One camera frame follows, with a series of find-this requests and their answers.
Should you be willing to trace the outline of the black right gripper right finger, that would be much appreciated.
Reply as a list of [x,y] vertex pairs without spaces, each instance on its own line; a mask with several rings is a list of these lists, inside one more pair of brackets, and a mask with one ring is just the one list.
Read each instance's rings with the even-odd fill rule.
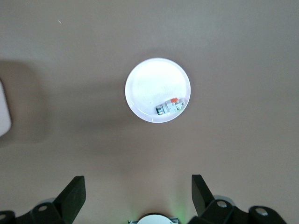
[[201,175],[192,175],[192,201],[197,212],[190,224],[285,224],[273,209],[252,206],[240,210],[224,199],[215,199]]

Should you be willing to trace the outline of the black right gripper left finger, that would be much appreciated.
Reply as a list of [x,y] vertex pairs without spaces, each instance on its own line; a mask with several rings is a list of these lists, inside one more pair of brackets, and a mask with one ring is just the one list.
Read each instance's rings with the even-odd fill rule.
[[2,224],[72,224],[86,200],[85,177],[76,176],[52,201],[36,205],[16,217],[12,210],[0,212]]

